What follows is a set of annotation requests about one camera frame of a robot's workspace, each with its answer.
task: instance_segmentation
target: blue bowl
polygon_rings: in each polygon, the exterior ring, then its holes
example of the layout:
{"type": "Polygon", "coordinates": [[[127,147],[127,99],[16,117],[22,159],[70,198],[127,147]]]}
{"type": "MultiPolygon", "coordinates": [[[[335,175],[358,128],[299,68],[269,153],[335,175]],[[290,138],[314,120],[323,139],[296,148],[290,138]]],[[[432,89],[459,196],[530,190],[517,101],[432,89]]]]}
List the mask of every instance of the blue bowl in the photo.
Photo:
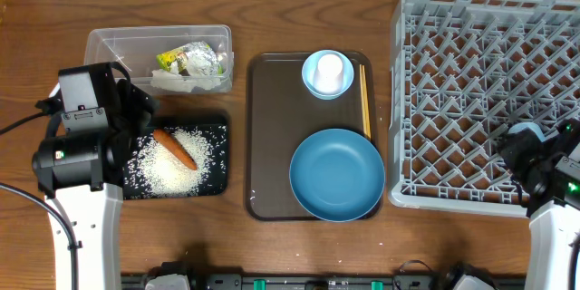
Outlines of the blue bowl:
{"type": "Polygon", "coordinates": [[[344,56],[344,54],[333,50],[322,50],[310,54],[310,56],[308,57],[308,59],[306,59],[304,65],[302,66],[302,80],[304,82],[304,85],[306,85],[306,88],[308,88],[308,91],[310,91],[312,95],[321,100],[332,100],[341,96],[341,94],[343,94],[346,90],[348,90],[349,87],[351,87],[351,85],[353,84],[353,79],[354,79],[353,63],[351,63],[351,61],[346,56],[344,56]],[[314,71],[316,71],[318,61],[323,55],[326,54],[336,54],[343,61],[344,68],[343,88],[338,93],[335,94],[322,94],[320,92],[317,92],[313,86],[314,71]]]}
{"type": "Polygon", "coordinates": [[[363,136],[340,129],[319,131],[298,146],[290,163],[290,185],[312,215],[351,221],[373,209],[384,191],[381,155],[363,136]]]}

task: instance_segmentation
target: white paper cup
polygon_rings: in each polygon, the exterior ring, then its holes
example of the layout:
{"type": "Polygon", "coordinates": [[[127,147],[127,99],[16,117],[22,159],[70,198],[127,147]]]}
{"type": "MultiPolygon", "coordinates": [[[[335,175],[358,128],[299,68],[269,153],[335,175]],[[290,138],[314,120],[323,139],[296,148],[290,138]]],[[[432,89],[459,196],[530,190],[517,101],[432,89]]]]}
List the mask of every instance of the white paper cup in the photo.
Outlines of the white paper cup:
{"type": "Polygon", "coordinates": [[[313,86],[321,94],[336,94],[343,88],[343,60],[336,54],[323,55],[313,76],[313,86]]]}

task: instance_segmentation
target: orange carrot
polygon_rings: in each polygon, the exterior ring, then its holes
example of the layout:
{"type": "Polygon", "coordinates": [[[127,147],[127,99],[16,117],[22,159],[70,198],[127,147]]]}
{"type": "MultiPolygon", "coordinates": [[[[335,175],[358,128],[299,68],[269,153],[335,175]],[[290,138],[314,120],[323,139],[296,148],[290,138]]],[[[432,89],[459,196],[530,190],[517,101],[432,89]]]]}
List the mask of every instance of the orange carrot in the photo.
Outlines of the orange carrot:
{"type": "Polygon", "coordinates": [[[196,162],[189,156],[189,154],[183,149],[181,144],[171,137],[166,131],[164,130],[155,130],[153,131],[153,138],[159,142],[159,144],[163,145],[171,154],[173,154],[178,160],[181,161],[186,167],[197,170],[198,166],[196,162]]]}

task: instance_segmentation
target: chopsticks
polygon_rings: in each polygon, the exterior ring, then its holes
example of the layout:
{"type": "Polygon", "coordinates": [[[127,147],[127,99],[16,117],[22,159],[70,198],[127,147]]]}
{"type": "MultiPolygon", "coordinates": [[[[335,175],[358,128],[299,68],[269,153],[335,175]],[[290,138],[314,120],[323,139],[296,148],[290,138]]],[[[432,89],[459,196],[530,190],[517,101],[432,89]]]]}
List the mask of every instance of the chopsticks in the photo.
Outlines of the chopsticks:
{"type": "Polygon", "coordinates": [[[364,66],[359,66],[361,82],[361,104],[362,104],[362,132],[367,140],[371,140],[371,122],[369,118],[369,95],[366,91],[366,74],[364,66]]]}

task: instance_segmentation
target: wooden table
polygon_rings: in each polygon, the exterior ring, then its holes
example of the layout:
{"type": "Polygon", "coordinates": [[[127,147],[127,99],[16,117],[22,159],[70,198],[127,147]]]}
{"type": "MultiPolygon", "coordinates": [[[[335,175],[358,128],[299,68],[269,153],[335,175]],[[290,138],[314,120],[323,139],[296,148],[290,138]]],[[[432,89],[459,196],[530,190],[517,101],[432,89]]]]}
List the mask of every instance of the wooden table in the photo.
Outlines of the wooden table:
{"type": "MultiPolygon", "coordinates": [[[[36,112],[57,72],[82,65],[92,29],[227,24],[236,54],[230,93],[162,99],[162,113],[225,110],[231,125],[229,185],[221,196],[129,201],[121,214],[121,270],[141,273],[182,259],[199,272],[388,275],[409,259],[446,270],[458,260],[523,275],[525,219],[384,207],[346,224],[263,223],[243,204],[246,76],[264,52],[356,50],[372,62],[379,150],[387,155],[389,32],[399,0],[8,0],[0,25],[0,121],[36,112]]],[[[31,157],[46,119],[0,137],[0,180],[39,194],[31,157]]],[[[0,192],[0,288],[52,289],[53,240],[45,212],[0,192]]]]}

